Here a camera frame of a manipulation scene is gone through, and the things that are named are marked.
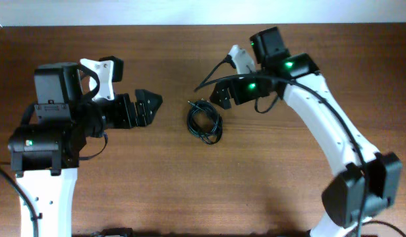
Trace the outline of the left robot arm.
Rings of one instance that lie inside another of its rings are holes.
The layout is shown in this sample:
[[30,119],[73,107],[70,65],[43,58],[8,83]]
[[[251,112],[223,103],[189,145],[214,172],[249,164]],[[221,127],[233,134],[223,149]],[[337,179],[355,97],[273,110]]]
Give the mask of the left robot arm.
[[23,236],[70,236],[71,211],[80,152],[87,138],[107,138],[109,129],[150,125],[161,95],[136,90],[115,94],[123,77],[116,57],[39,66],[37,100],[25,110],[9,138],[11,184],[20,198]]

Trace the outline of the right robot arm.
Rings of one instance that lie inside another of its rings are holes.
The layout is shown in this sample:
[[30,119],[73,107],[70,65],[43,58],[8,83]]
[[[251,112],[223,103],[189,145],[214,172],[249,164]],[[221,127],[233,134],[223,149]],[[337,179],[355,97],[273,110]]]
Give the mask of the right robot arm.
[[325,209],[309,236],[359,236],[395,203],[402,164],[383,154],[351,122],[306,53],[290,54],[277,28],[251,36],[252,51],[232,46],[225,62],[237,72],[214,81],[210,101],[223,109],[275,93],[306,124],[324,152],[333,180],[322,192]]

